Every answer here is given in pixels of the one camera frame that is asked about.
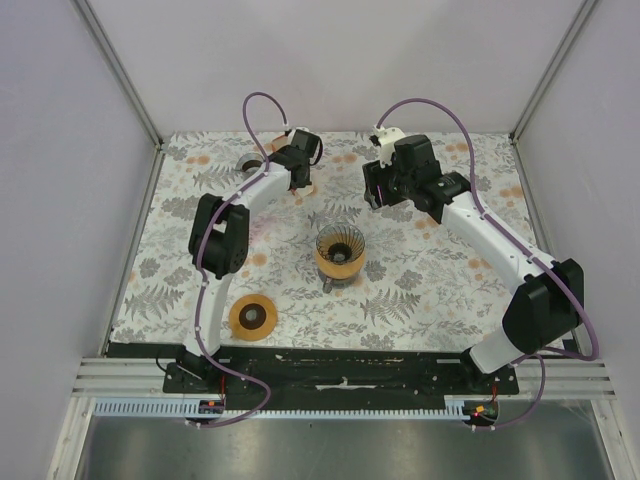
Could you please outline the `ribbed glass dripper cone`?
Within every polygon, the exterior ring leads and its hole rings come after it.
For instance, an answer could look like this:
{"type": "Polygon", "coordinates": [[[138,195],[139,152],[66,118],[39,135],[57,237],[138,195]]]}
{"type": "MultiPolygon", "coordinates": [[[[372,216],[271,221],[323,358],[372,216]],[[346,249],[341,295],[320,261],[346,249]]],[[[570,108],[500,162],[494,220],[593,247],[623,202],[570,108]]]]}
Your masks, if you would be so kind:
{"type": "Polygon", "coordinates": [[[323,260],[344,265],[359,259],[366,243],[362,232],[348,223],[334,223],[322,228],[316,237],[316,252],[323,260]]]}

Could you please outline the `glass coffee server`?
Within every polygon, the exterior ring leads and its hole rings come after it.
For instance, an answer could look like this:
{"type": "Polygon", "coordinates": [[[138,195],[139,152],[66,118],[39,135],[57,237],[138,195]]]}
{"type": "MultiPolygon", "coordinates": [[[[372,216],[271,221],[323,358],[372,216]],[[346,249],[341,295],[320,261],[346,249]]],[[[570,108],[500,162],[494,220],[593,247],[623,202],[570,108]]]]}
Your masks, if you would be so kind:
{"type": "Polygon", "coordinates": [[[341,289],[347,288],[353,285],[360,276],[359,273],[356,273],[350,277],[347,277],[344,279],[338,279],[338,278],[334,278],[326,275],[321,270],[318,271],[318,274],[322,282],[322,292],[324,294],[329,294],[335,289],[341,290],[341,289]]]}

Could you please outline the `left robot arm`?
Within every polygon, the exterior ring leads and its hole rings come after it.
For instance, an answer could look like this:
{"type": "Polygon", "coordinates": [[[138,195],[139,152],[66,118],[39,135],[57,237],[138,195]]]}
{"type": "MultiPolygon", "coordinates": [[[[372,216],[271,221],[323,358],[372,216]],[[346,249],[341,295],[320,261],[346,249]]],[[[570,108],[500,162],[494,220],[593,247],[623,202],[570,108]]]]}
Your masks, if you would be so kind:
{"type": "Polygon", "coordinates": [[[248,256],[250,222],[268,204],[312,185],[311,167],[323,153],[321,138],[305,129],[278,137],[267,157],[246,154],[235,169],[247,176],[225,197],[203,195],[197,205],[188,251],[201,274],[194,321],[176,357],[176,367],[198,392],[219,384],[220,368],[208,358],[221,345],[221,324],[231,280],[248,256]]]}

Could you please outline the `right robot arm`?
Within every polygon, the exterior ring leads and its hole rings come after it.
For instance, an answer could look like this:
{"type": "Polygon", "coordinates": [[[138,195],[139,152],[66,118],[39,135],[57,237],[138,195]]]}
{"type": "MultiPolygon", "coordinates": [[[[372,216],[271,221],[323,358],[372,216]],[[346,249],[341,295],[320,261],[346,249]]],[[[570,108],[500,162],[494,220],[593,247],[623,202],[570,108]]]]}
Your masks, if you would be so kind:
{"type": "Polygon", "coordinates": [[[580,325],[584,274],[575,261],[556,261],[494,217],[469,180],[442,172],[427,136],[390,128],[376,130],[370,140],[379,149],[378,160],[363,167],[364,198],[371,207],[412,202],[469,243],[512,295],[500,326],[462,355],[457,377],[465,391],[483,392],[494,372],[580,325]]]}

